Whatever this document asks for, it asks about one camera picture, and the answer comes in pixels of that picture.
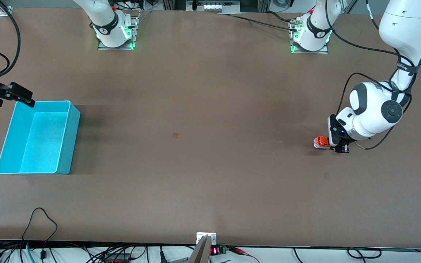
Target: metal bracket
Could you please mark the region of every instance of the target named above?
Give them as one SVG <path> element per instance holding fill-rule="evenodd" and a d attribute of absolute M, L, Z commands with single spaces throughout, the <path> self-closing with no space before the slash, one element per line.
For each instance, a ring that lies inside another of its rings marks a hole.
<path fill-rule="evenodd" d="M 354 9 L 358 0 L 341 0 L 341 14 L 349 14 Z"/>
<path fill-rule="evenodd" d="M 240 12 L 239 0 L 187 0 L 186 11 L 205 11 L 218 14 Z"/>
<path fill-rule="evenodd" d="M 9 10 L 9 12 L 12 14 L 12 10 L 14 10 L 13 7 L 7 7 L 7 10 Z M 1 9 L 0 7 L 0 16 L 7 16 L 7 13 Z"/>
<path fill-rule="evenodd" d="M 217 245 L 217 233 L 209 233 L 209 232 L 197 232 L 196 233 L 196 244 L 199 243 L 201 238 L 205 235 L 210 236 L 212 245 Z"/>
<path fill-rule="evenodd" d="M 214 238 L 212 238 L 212 234 L 215 233 L 203 233 L 199 242 L 196 244 L 196 247 L 193 250 L 191 256 L 189 256 L 189 260 L 187 263 L 209 263 L 211 260 L 211 243 Z"/>

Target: table surface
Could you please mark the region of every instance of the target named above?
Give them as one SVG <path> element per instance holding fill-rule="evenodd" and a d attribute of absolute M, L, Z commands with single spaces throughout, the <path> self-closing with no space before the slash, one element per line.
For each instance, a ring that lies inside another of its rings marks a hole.
<path fill-rule="evenodd" d="M 81 121 L 70 175 L 0 175 L 0 239 L 20 238 L 41 206 L 58 240 L 193 243 L 209 231 L 240 245 L 421 248 L 421 71 L 387 140 L 343 155 L 313 138 L 327 134 L 347 77 L 388 79 L 394 56 L 335 37 L 328 55 L 291 54 L 286 31 L 204 12 L 154 12 L 136 50 L 99 51 L 80 9 L 14 17 L 20 58 L 0 82 L 71 100 Z M 336 28 L 388 48 L 368 16 L 343 15 Z M 2 19 L 10 58 L 15 40 Z M 0 150 L 13 104 L 0 108 Z M 52 231 L 37 213 L 26 238 Z"/>

